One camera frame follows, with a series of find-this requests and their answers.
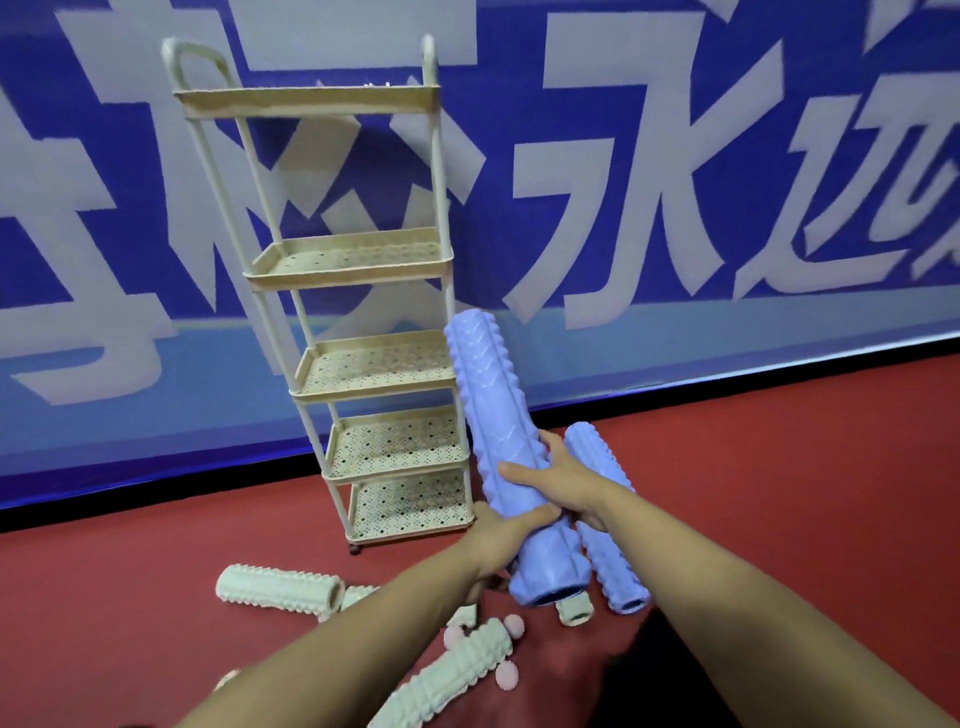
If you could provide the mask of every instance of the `blue foam roller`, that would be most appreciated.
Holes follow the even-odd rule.
[[[574,423],[566,429],[564,441],[570,453],[592,471],[631,491],[634,489],[627,479],[627,474],[616,462],[607,443],[593,425]],[[650,593],[640,584],[610,534],[591,528],[583,522],[577,522],[577,530],[610,608],[618,615],[630,615],[643,609],[650,601]]]
[[[505,518],[543,505],[546,499],[539,491],[502,478],[496,469],[502,460],[528,468],[548,466],[496,321],[474,308],[454,316],[444,332],[487,503]],[[522,606],[542,606],[579,594],[589,581],[580,537],[567,519],[560,519],[523,543],[510,593]]]

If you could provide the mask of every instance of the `white foam roller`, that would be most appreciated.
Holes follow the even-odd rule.
[[[490,619],[387,698],[370,728],[419,728],[514,651],[499,619]]]
[[[454,612],[447,625],[452,626],[454,624],[473,629],[477,625],[477,605],[468,604]]]
[[[233,564],[217,579],[217,596],[237,604],[329,616],[340,609],[344,582],[322,573]]]
[[[586,592],[558,601],[556,606],[565,627],[576,627],[593,617],[593,602]]]
[[[378,589],[379,587],[347,587],[340,609],[347,609],[347,607],[356,604],[365,596],[370,596]],[[453,617],[451,617],[446,624],[447,626],[459,624],[461,627],[473,629],[477,625],[477,605],[468,604],[467,606],[461,607],[453,613]]]
[[[344,601],[340,605],[340,609],[344,610],[347,607],[351,607],[356,604],[360,599],[365,596],[370,596],[378,590],[379,587],[347,587],[347,590],[344,592]]]

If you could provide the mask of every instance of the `perforated shelf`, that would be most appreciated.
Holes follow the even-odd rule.
[[[330,431],[326,479],[344,485],[378,475],[427,473],[468,458],[452,404],[345,417]]]
[[[473,509],[463,468],[354,484],[349,518],[356,544],[466,528]]]
[[[188,119],[318,116],[357,113],[430,113],[435,85],[284,86],[176,90]]]
[[[271,243],[244,274],[259,291],[439,278],[453,255],[436,228],[295,237]]]
[[[442,331],[409,331],[323,341],[297,368],[300,403],[351,400],[453,387],[456,377]]]

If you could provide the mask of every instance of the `white metal shelf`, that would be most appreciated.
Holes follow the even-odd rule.
[[[345,485],[465,463],[469,451],[459,437],[458,414],[445,405],[345,417],[330,430],[324,477]]]
[[[213,48],[166,38],[160,49],[201,163],[263,320],[287,387],[352,544],[463,528],[472,521],[469,446],[463,403],[442,331],[386,334],[317,343],[302,288],[439,278],[449,322],[455,313],[453,249],[447,219],[436,48],[424,36],[422,86],[241,88],[227,58]],[[195,90],[180,59],[207,59],[226,88]],[[271,208],[248,117],[424,113],[427,121],[434,227],[284,239]],[[234,118],[273,242],[250,261],[227,186],[217,167],[206,119]],[[286,364],[265,294],[287,290],[306,340],[295,372]],[[341,419],[334,402],[450,388],[453,404]],[[326,452],[307,405],[325,401],[333,420]],[[352,484],[348,509],[338,490]]]
[[[464,469],[355,483],[349,521],[354,544],[466,528],[473,507]]]
[[[436,228],[295,237],[271,243],[244,275],[258,291],[440,278],[444,255]]]
[[[263,116],[319,116],[358,113],[430,113],[440,87],[281,86],[174,91],[188,119],[235,119]]]
[[[440,330],[408,331],[314,344],[295,374],[301,404],[355,400],[456,386]]]

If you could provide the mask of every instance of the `textured foam roller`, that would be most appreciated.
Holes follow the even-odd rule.
[[[593,617],[593,602],[586,592],[580,592],[569,599],[558,601],[557,614],[564,627],[576,627]]]
[[[379,587],[347,587],[347,590],[344,592],[344,601],[340,605],[340,609],[344,610],[347,607],[351,607],[356,604],[360,599],[365,596],[370,596],[378,590]]]
[[[322,573],[234,564],[217,579],[217,596],[238,604],[329,616],[340,609],[344,582]]]
[[[378,589],[379,587],[347,587],[347,590],[344,592],[343,604],[340,607],[341,610],[356,604],[360,599],[373,594],[373,592]],[[477,605],[468,604],[467,606],[461,607],[453,613],[453,617],[449,619],[447,624],[459,624],[461,627],[473,629],[473,627],[477,625]]]
[[[546,499],[538,491],[511,483],[496,470],[502,460],[528,468],[548,465],[496,321],[474,308],[454,316],[444,331],[487,502],[504,517],[543,505]],[[580,538],[561,519],[524,542],[510,593],[524,606],[539,606],[582,592],[589,580]]]
[[[593,425],[574,423],[566,429],[564,440],[570,453],[592,471],[631,491],[634,489]],[[610,534],[583,522],[577,522],[577,530],[610,608],[618,615],[629,615],[643,609],[650,601],[650,593],[640,584]]]
[[[490,619],[396,689],[370,728],[418,728],[514,651],[503,622]]]

